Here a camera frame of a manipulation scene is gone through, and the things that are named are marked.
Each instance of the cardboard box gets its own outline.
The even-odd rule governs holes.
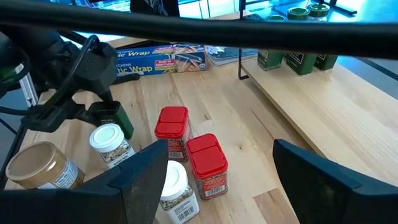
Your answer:
[[[203,45],[172,44],[117,50],[118,78],[133,73],[156,75],[207,70]]]

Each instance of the red lid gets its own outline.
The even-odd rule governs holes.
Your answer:
[[[217,146],[217,137],[214,134],[204,134],[187,141],[188,153],[195,153],[211,146]]]
[[[162,109],[155,128],[158,138],[182,138],[188,121],[184,106],[166,106]]]
[[[201,137],[202,138],[200,139],[204,146],[209,145],[204,140],[210,139],[211,137],[215,138],[213,134],[206,134]],[[207,179],[214,175],[221,174],[228,169],[228,161],[226,160],[218,141],[216,141],[214,146],[191,153],[190,162],[192,165],[193,175],[198,179]]]
[[[184,106],[166,106],[159,115],[159,122],[182,123],[188,116],[188,108]]]

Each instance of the wooden shelf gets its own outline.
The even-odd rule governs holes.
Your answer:
[[[320,155],[398,186],[398,101],[341,65],[306,76],[243,70]]]

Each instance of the spice jar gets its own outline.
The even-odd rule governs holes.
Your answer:
[[[117,124],[104,124],[96,128],[90,136],[90,145],[99,152],[109,168],[135,154]]]
[[[38,142],[18,152],[6,176],[25,189],[74,189],[85,174],[51,142]]]
[[[307,9],[310,11],[308,20],[317,22],[326,22],[326,16],[329,14],[330,7],[326,4],[309,4]]]
[[[169,161],[167,164],[160,205],[174,224],[186,223],[199,213],[199,204],[188,184],[187,172],[178,162]]]
[[[267,21],[284,21],[286,17],[272,15],[265,18]],[[257,64],[264,70],[268,71],[273,68],[279,68],[285,53],[278,50],[259,49],[257,55]]]
[[[187,142],[187,152],[199,195],[208,200],[228,191],[228,161],[214,134],[204,134]]]
[[[294,7],[287,11],[287,18],[290,20],[306,21],[309,14],[310,11],[308,9]],[[288,65],[297,75],[307,75],[312,73],[312,68],[316,59],[316,54],[290,52],[286,56],[286,65]]]
[[[309,21],[326,22],[330,7],[326,4],[310,4],[307,6],[310,11]],[[335,66],[338,55],[317,55],[315,66],[321,70],[326,71]]]
[[[189,126],[188,108],[166,106],[162,109],[155,128],[157,139],[169,142],[169,159],[187,162],[186,142],[192,137]]]

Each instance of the green jar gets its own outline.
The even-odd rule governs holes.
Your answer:
[[[287,11],[287,18],[290,20],[306,21],[309,15],[308,9],[300,7],[294,7]],[[306,75],[312,72],[316,59],[316,54],[290,52],[286,56],[286,64],[298,75]]]
[[[268,16],[265,18],[265,20],[269,21],[285,21],[287,20],[286,17],[284,16],[278,16],[278,15],[273,15],[273,16]],[[278,68],[280,67],[282,63],[284,53],[277,51],[277,50],[265,50],[265,49],[260,49],[258,56],[257,56],[257,64],[264,70],[270,70],[273,68]]]
[[[310,11],[310,21],[326,22],[330,7],[325,4],[311,4],[307,6]],[[322,71],[329,70],[335,66],[338,55],[317,55],[315,66]]]

